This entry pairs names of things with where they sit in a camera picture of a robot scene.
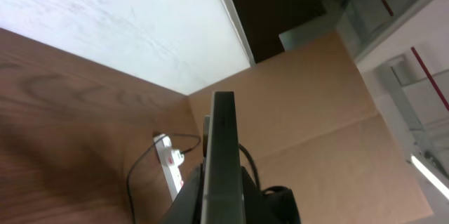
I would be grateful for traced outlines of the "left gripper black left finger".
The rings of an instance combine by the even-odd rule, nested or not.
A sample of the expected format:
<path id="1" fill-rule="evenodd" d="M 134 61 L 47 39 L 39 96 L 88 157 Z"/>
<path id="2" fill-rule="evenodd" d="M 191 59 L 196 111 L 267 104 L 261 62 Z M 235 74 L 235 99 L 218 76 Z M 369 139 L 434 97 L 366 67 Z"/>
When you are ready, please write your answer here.
<path id="1" fill-rule="evenodd" d="M 203 165 L 192 170 L 160 224 L 199 224 L 203 198 Z"/>

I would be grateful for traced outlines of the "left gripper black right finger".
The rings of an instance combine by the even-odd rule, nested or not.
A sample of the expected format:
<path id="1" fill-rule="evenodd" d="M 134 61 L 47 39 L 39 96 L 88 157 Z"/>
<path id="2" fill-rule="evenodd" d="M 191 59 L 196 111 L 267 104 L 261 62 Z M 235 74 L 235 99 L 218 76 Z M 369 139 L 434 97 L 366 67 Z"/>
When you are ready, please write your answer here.
<path id="1" fill-rule="evenodd" d="M 270 224 L 272 217 L 245 167 L 241 167 L 246 224 Z"/>

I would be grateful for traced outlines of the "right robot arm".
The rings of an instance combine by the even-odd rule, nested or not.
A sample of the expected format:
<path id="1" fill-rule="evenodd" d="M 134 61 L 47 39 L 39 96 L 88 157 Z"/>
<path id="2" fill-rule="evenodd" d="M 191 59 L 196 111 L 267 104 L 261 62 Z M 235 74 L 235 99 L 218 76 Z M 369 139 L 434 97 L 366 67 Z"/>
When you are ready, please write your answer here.
<path id="1" fill-rule="evenodd" d="M 282 224 L 301 224 L 293 191 L 285 186 L 272 186 L 262 191 L 266 203 Z"/>

